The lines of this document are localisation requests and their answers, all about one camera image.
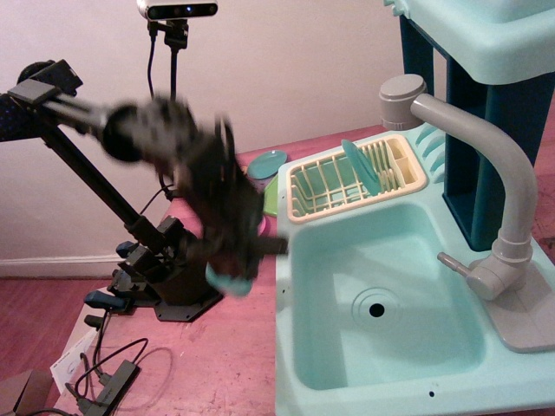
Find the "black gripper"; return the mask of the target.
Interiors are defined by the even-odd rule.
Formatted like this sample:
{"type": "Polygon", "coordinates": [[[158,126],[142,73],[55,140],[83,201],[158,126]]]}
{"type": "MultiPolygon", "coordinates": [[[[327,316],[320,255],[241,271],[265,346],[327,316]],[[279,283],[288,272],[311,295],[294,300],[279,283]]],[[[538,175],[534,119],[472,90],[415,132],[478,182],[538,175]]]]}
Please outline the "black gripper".
{"type": "Polygon", "coordinates": [[[236,161],[181,167],[181,195],[199,218],[199,256],[221,275],[255,277],[265,256],[286,255],[286,237],[261,236],[264,196],[236,161]]]}

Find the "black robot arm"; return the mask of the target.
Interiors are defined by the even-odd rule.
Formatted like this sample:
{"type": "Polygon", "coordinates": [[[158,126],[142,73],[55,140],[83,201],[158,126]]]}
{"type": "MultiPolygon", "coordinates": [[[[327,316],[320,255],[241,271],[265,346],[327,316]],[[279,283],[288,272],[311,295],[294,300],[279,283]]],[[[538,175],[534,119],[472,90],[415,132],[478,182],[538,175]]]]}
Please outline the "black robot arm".
{"type": "Polygon", "coordinates": [[[226,294],[247,294],[266,256],[283,255],[283,237],[264,236],[264,195],[241,171],[232,128],[195,123],[188,106],[156,97],[145,104],[99,107],[77,98],[81,79],[65,62],[38,62],[1,96],[1,139],[39,138],[123,222],[134,242],[106,295],[88,296],[115,311],[150,307],[162,322],[192,322],[226,294]],[[137,212],[63,133],[98,139],[123,162],[145,161],[176,180],[177,195],[199,219],[194,235],[177,219],[152,224],[137,212]]]}

